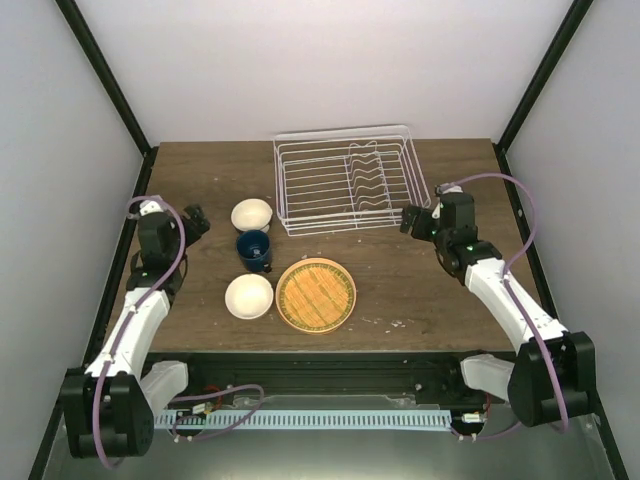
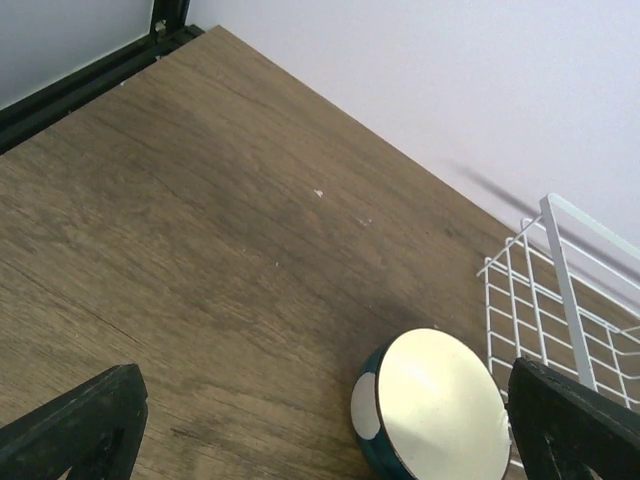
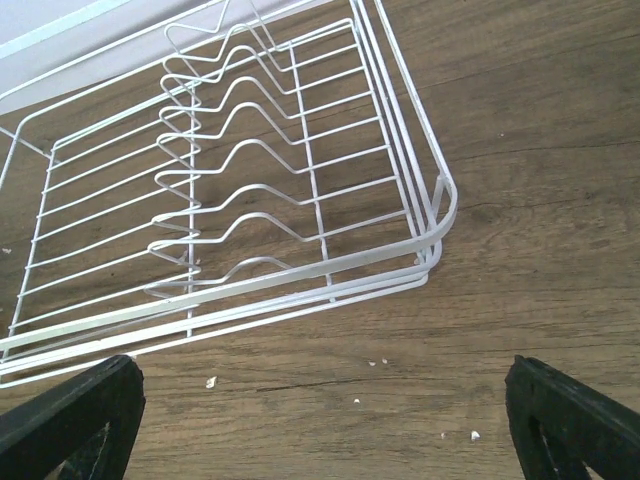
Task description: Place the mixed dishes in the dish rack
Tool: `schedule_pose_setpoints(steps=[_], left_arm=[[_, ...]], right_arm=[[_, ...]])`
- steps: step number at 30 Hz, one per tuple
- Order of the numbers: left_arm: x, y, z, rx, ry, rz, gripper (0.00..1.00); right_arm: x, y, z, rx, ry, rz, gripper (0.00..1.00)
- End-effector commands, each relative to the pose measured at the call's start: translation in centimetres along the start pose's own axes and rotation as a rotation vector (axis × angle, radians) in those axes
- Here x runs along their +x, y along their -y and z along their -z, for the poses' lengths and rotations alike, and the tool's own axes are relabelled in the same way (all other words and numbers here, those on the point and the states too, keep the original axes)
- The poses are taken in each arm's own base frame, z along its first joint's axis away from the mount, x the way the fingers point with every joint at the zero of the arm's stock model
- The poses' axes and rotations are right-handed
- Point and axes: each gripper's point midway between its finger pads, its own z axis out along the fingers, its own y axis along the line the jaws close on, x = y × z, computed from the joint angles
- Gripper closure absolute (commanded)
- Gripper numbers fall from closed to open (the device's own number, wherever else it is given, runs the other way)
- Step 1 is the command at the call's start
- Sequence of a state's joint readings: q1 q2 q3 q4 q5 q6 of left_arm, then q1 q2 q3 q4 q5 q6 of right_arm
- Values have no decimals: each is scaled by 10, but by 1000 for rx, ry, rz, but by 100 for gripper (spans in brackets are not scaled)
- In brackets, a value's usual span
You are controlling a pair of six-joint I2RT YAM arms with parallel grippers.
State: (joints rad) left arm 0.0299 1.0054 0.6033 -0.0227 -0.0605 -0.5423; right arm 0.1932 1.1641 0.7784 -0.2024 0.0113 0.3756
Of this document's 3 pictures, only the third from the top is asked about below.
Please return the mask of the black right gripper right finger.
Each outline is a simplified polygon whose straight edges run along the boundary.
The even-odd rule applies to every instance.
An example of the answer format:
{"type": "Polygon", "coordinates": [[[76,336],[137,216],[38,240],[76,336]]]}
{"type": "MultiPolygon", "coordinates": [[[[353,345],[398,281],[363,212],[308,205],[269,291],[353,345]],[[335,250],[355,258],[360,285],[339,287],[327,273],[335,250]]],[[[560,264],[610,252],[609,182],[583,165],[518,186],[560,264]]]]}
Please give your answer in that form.
{"type": "Polygon", "coordinates": [[[526,479],[639,477],[639,413],[533,357],[505,378],[511,439],[526,479]]]}

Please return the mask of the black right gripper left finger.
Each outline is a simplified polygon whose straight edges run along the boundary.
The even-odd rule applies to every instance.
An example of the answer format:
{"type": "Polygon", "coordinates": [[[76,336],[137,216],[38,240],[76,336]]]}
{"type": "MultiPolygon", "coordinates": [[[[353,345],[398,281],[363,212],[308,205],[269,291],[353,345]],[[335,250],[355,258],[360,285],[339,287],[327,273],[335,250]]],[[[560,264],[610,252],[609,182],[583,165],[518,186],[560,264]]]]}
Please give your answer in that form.
{"type": "Polygon", "coordinates": [[[113,356],[1,415],[1,477],[121,479],[144,413],[144,377],[113,356]]]}

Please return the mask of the white wire dish rack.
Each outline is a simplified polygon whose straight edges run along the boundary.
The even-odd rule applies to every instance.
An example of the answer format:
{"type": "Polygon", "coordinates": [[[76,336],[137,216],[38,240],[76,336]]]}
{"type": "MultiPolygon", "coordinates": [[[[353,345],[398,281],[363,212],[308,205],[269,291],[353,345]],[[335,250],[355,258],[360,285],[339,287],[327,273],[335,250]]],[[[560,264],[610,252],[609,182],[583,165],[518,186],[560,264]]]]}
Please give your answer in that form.
{"type": "Polygon", "coordinates": [[[424,285],[459,194],[389,1],[206,1],[1,95],[1,384],[424,285]]]}

